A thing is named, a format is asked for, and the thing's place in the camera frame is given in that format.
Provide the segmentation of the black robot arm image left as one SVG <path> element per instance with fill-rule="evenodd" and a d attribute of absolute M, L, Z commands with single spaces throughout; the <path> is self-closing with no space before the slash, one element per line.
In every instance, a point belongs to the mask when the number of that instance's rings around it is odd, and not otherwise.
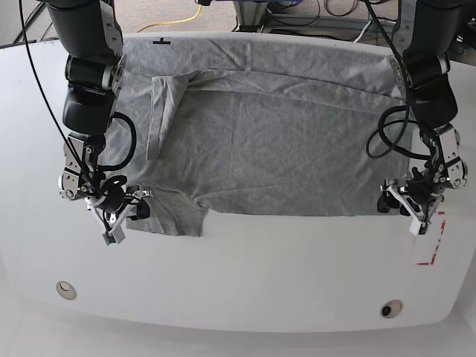
<path fill-rule="evenodd" d="M 126 176 L 119 174 L 135 153 L 137 132 L 127 115 L 115 111 L 126 64 L 115 4 L 47 1 L 45 6 L 68 52 L 68 91 L 62 122 L 71 133 L 65 138 L 65 167 L 59 178 L 59 193 L 69 201 L 84 200 L 103 226 L 106 244 L 116 244 L 124 238 L 121 224 L 125 219 L 149 217 L 144 200 L 152 194 L 127 186 Z M 131 144 L 122 162 L 100 165 L 106 130 L 113 120 L 121 120 L 129 127 Z"/>

